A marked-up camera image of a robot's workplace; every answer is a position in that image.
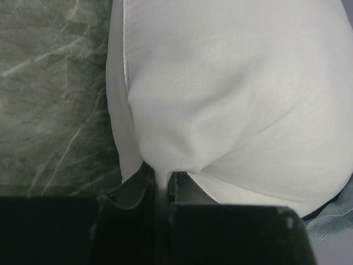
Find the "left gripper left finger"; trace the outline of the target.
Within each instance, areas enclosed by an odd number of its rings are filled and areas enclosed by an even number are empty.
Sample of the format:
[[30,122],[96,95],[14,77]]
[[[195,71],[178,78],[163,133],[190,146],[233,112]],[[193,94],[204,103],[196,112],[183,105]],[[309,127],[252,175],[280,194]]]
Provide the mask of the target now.
[[2,264],[152,264],[153,171],[96,197],[1,197]]

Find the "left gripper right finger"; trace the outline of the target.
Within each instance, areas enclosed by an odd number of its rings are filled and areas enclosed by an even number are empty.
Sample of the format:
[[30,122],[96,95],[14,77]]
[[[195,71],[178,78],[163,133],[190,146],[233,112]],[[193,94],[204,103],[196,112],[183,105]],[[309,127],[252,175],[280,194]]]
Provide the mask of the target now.
[[287,207],[217,204],[181,172],[169,192],[170,264],[317,264],[302,220]]

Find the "striped blue grey pillowcase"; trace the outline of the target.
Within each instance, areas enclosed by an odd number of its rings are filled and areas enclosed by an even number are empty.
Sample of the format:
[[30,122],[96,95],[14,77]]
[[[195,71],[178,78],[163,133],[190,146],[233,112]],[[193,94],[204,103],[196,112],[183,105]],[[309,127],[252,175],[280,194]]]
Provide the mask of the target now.
[[312,243],[352,231],[352,179],[332,200],[302,218]]

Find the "white pillow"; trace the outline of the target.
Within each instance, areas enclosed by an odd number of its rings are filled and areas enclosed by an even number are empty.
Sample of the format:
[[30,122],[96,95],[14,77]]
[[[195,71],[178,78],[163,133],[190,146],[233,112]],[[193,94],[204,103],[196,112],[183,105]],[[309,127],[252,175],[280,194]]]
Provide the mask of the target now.
[[186,172],[221,204],[304,217],[352,175],[341,1],[113,1],[106,94],[122,180]]

